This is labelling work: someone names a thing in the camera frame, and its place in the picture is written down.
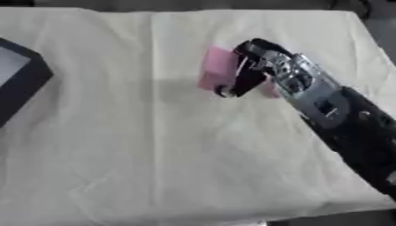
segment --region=black box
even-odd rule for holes
[[[0,38],[0,127],[51,77],[40,54]]]

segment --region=wrinkled fabric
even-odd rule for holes
[[[396,116],[396,71],[352,13],[0,9],[55,76],[0,130],[0,225],[208,225],[395,207],[281,99],[197,87],[208,47],[302,52]]]

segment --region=table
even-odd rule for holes
[[[208,225],[395,207],[286,102],[197,88],[206,49],[303,52],[396,116],[396,71],[343,11],[0,9],[55,77],[0,131],[0,225]]]

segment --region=pink block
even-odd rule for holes
[[[211,47],[203,60],[203,75],[198,87],[214,90],[216,86],[232,86],[235,82],[238,56],[233,52]]]

